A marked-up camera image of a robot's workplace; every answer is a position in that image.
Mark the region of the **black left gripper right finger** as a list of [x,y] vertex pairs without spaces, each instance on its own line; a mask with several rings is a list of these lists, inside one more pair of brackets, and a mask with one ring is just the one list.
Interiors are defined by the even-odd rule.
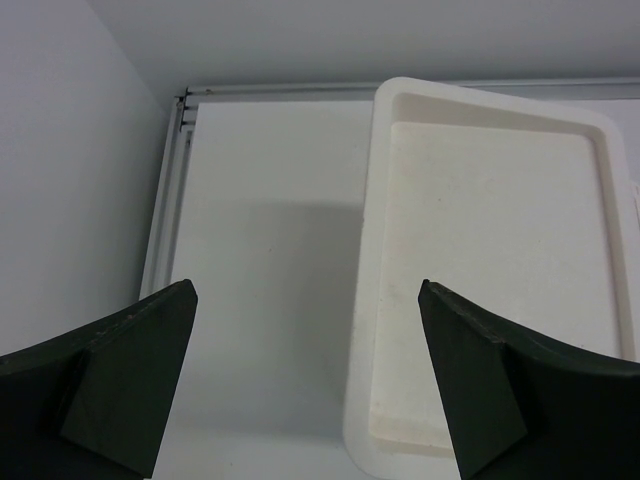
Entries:
[[639,365],[426,280],[423,330],[463,479],[636,479]]

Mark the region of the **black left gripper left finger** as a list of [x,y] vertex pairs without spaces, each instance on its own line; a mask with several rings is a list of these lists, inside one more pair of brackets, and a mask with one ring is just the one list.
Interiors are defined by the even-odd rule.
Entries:
[[151,478],[197,304],[185,279],[2,356],[2,478]]

